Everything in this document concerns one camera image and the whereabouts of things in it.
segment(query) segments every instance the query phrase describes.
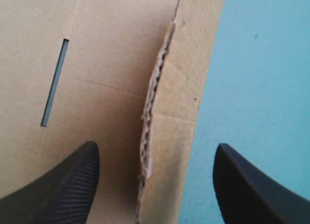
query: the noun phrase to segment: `cardboard box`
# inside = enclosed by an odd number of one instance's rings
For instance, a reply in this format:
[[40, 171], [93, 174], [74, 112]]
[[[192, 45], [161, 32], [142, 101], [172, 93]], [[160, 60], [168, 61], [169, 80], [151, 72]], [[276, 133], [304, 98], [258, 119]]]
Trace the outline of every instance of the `cardboard box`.
[[222, 5], [0, 0], [0, 197], [93, 140], [101, 171], [89, 224], [177, 223]]

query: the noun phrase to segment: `crease line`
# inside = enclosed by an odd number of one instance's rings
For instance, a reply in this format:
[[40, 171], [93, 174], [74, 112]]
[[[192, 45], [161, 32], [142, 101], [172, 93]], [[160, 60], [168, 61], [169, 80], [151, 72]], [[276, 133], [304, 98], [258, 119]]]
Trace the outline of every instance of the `crease line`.
[[34, 180], [36, 179], [36, 175], [37, 175], [37, 171], [38, 171], [38, 166], [39, 166], [39, 160], [40, 160], [42, 152], [43, 152], [44, 140], [45, 140], [46, 131], [47, 131], [47, 128], [45, 128], [45, 127], [42, 127], [42, 128], [43, 128], [43, 136], [42, 136], [42, 140], [41, 140], [40, 150], [38, 152], [38, 156], [37, 156], [37, 159], [36, 159], [36, 162], [35, 162], [34, 172], [33, 172], [33, 175], [32, 175], [32, 179], [34, 179]]
[[108, 88], [111, 88], [111, 89], [114, 89], [114, 90], [117, 90], [117, 91], [120, 91], [120, 92], [123, 92], [123, 93], [135, 95], [135, 96], [146, 96], [146, 94], [140, 94], [140, 93], [134, 93], [134, 92], [130, 92], [130, 91], [125, 91], [125, 90], [122, 90], [120, 88], [109, 86], [109, 85], [106, 85], [106, 84], [103, 84], [103, 83], [99, 83], [99, 82], [92, 82], [92, 81], [88, 81], [88, 80], [85, 80], [85, 79], [78, 79], [78, 80], [81, 80], [81, 81], [84, 81], [84, 82], [87, 82], [87, 83], [90, 83], [90, 84], [93, 84], [93, 85], [108, 87]]
[[74, 28], [75, 28], [76, 23], [77, 23], [77, 20], [78, 20], [78, 14], [80, 13], [80, 10], [81, 10], [82, 1], [83, 1], [83, 0], [80, 0], [80, 2], [79, 2], [79, 4], [78, 4], [77, 14], [76, 14], [76, 16], [75, 16], [75, 19], [74, 19], [74, 22], [73, 22], [73, 25], [72, 25], [72, 29], [71, 29], [71, 33], [70, 33], [70, 39], [72, 38], [73, 31], [74, 31]]
[[196, 124], [196, 121], [193, 121], [193, 120], [189, 120], [189, 119], [186, 119], [186, 118], [182, 118], [182, 117], [179, 117], [179, 116], [173, 116], [173, 115], [170, 115], [170, 114], [165, 114], [165, 113], [161, 113], [161, 112], [155, 112], [153, 113], [153, 115], [161, 115], [161, 116], [166, 116], [166, 117], [171, 117], [173, 119], [178, 119], [178, 120], [181, 120], [183, 122], [187, 122], [188, 124], [191, 124], [191, 125], [195, 125]]

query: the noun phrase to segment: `brown cardboard surface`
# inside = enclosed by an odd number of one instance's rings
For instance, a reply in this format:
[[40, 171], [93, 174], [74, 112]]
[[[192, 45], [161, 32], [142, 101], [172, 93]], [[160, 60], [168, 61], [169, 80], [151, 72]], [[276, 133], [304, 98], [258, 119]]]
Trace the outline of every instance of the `brown cardboard surface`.
[[175, 12], [177, 2], [0, 0], [0, 197], [93, 140], [101, 169], [89, 224], [134, 223], [139, 175], [141, 223], [177, 222], [223, 0], [180, 0]]
[[147, 100], [144, 112], [150, 121], [142, 164], [140, 222], [175, 224], [178, 221], [183, 185], [203, 87], [224, 0], [180, 0], [174, 31], [162, 62], [155, 99]]
[[[101, 174], [88, 223], [135, 222], [141, 114], [176, 2], [0, 0], [0, 197], [94, 140]], [[69, 48], [44, 128], [64, 38]]]

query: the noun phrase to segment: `blue floor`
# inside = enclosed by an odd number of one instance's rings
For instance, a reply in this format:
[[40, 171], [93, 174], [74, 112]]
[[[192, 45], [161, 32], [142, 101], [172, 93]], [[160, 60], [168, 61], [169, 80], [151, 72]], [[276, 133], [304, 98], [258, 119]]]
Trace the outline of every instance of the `blue floor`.
[[179, 224], [223, 224], [218, 143], [310, 199], [310, 0], [225, 0]]

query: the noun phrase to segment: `corrugated cardboard edge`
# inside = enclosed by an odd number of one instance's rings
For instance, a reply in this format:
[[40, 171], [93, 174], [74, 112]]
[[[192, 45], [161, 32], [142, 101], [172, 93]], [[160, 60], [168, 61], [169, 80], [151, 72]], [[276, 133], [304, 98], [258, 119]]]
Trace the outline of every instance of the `corrugated cardboard edge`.
[[143, 128], [141, 134], [141, 142], [140, 142], [140, 162], [141, 162], [141, 176], [139, 178], [139, 192], [138, 192], [138, 204], [137, 204], [137, 224], [140, 223], [139, 213], [140, 213], [140, 201], [143, 195], [143, 189], [145, 187], [145, 180], [149, 178], [152, 174], [152, 155], [150, 151], [151, 146], [151, 124], [152, 124], [152, 108], [154, 99], [156, 96], [157, 86], [161, 77], [162, 68], [164, 66], [164, 61], [166, 54], [169, 50], [169, 44], [173, 36], [173, 32], [175, 29], [175, 17], [179, 7], [180, 0], [178, 0], [173, 20], [167, 30], [164, 43], [162, 48], [160, 49], [156, 63], [154, 66], [154, 70], [152, 72], [149, 88], [147, 92], [147, 97], [145, 100], [145, 105], [143, 109]]

